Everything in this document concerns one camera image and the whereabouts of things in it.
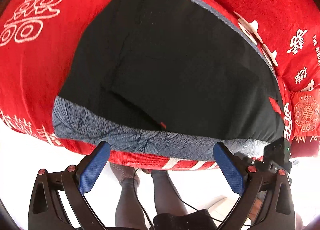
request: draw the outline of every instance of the red blanket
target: red blanket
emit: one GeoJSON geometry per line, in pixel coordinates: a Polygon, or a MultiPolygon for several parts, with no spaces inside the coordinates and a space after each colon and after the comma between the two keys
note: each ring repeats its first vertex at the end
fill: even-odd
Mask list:
{"type": "MultiPolygon", "coordinates": [[[[11,0],[0,17],[0,117],[10,128],[73,152],[91,152],[93,145],[55,136],[52,107],[82,32],[110,1],[11,0]]],[[[311,90],[320,84],[320,13],[316,5],[312,0],[203,1],[237,24],[273,64],[284,102],[284,137],[293,139],[288,90],[311,90]]],[[[303,148],[301,142],[293,141],[294,157],[317,154],[318,141],[305,140],[303,148]]],[[[111,156],[111,161],[132,166],[143,160],[150,167],[164,169],[213,165],[148,154],[113,152],[111,156]]]]}

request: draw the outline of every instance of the gray patterned fabric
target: gray patterned fabric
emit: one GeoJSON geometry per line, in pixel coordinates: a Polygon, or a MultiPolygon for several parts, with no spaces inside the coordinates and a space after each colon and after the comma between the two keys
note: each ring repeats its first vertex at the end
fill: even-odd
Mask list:
{"type": "Polygon", "coordinates": [[[147,131],[129,128],[95,115],[88,109],[59,96],[52,113],[54,133],[67,138],[98,145],[107,141],[112,150],[157,154],[190,160],[214,161],[213,146],[222,141],[232,153],[251,157],[263,155],[268,142],[254,139],[221,140],[190,136],[167,131],[147,131]]]}

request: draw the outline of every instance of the gray leggings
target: gray leggings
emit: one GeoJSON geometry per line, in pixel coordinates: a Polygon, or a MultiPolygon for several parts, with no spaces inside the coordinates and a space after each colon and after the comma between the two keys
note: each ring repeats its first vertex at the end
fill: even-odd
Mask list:
{"type": "MultiPolygon", "coordinates": [[[[157,214],[170,213],[174,216],[185,216],[187,210],[184,204],[178,199],[176,188],[167,171],[153,170],[151,172],[155,191],[155,206],[157,214]]],[[[116,227],[128,227],[139,230],[147,230],[143,211],[134,195],[132,179],[122,182],[120,200],[116,209],[116,227]]]]}

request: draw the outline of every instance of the black cable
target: black cable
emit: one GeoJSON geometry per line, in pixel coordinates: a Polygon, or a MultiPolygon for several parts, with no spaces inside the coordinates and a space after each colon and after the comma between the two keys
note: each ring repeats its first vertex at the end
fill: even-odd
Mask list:
{"type": "MultiPolygon", "coordinates": [[[[188,203],[184,202],[184,201],[180,198],[180,196],[178,195],[178,193],[176,192],[175,188],[174,188],[173,186],[172,186],[172,188],[173,188],[175,194],[177,195],[178,199],[179,199],[182,203],[186,204],[187,206],[191,207],[192,209],[194,209],[194,210],[196,210],[196,211],[199,211],[199,209],[196,209],[196,208],[194,208],[193,206],[189,205],[188,203]]],[[[218,222],[221,222],[221,223],[223,222],[223,221],[218,220],[218,219],[215,219],[215,218],[213,218],[213,217],[211,217],[211,216],[208,216],[208,217],[211,218],[211,219],[213,219],[213,220],[215,220],[215,221],[218,221],[218,222]]]]}
{"type": "Polygon", "coordinates": [[[143,208],[143,206],[141,205],[141,203],[140,203],[140,201],[139,201],[139,198],[138,198],[138,195],[137,195],[137,192],[136,192],[136,188],[134,187],[134,178],[135,178],[135,176],[136,176],[136,174],[137,174],[138,169],[136,169],[135,172],[134,172],[134,174],[133,174],[133,189],[134,189],[134,194],[135,194],[135,196],[136,196],[136,199],[137,199],[137,201],[138,201],[141,209],[143,210],[144,214],[146,215],[146,217],[147,217],[147,219],[148,219],[148,222],[149,222],[149,224],[150,224],[150,226],[151,226],[151,229],[155,230],[155,227],[154,227],[154,225],[152,224],[152,222],[151,222],[151,220],[150,220],[150,217],[148,216],[146,210],[143,208]]]}
{"type": "MultiPolygon", "coordinates": [[[[137,171],[138,171],[138,169],[136,169],[136,171],[135,171],[134,174],[133,174],[133,184],[134,184],[134,177],[135,177],[137,171]]],[[[171,182],[170,180],[169,180],[169,182],[170,182],[170,184],[171,184],[171,186],[172,186],[175,194],[177,195],[178,199],[179,199],[182,203],[184,203],[185,205],[191,207],[191,208],[194,209],[195,211],[199,211],[199,209],[196,209],[195,207],[193,207],[193,206],[189,205],[188,203],[184,202],[184,201],[180,198],[180,196],[178,195],[178,193],[176,192],[175,188],[174,188],[173,185],[172,185],[172,182],[171,182]]],[[[147,212],[145,211],[145,209],[143,208],[143,206],[141,205],[141,203],[140,203],[140,201],[139,201],[139,199],[138,199],[138,196],[137,196],[137,193],[136,193],[136,189],[135,189],[135,188],[134,188],[134,194],[136,195],[137,201],[139,202],[140,207],[142,208],[143,212],[145,213],[145,215],[146,215],[146,217],[147,217],[147,219],[148,219],[148,221],[149,221],[149,224],[151,225],[152,229],[154,230],[154,226],[153,226],[153,224],[151,223],[151,220],[150,220],[147,212]]],[[[213,219],[213,220],[215,220],[215,221],[218,221],[218,222],[221,222],[221,223],[223,222],[223,221],[218,220],[218,219],[215,219],[215,218],[213,218],[213,217],[211,217],[211,216],[208,216],[208,217],[211,218],[211,219],[213,219]]]]}

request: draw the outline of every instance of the leg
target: leg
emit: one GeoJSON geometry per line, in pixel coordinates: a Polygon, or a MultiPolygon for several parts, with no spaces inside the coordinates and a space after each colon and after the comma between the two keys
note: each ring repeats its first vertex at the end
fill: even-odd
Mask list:
{"type": "Polygon", "coordinates": [[[188,214],[186,207],[179,200],[177,189],[173,185],[168,172],[153,170],[151,172],[155,189],[155,205],[157,214],[170,213],[174,216],[185,216],[188,214]]]}
{"type": "Polygon", "coordinates": [[[127,227],[148,230],[144,221],[143,211],[134,194],[139,186],[139,178],[135,177],[134,168],[110,163],[111,170],[118,179],[122,191],[116,208],[116,227],[127,227]]]}
{"type": "Polygon", "coordinates": [[[134,195],[137,184],[132,179],[126,179],[121,184],[122,191],[116,209],[116,227],[128,227],[138,230],[147,230],[143,211],[134,195]]]}

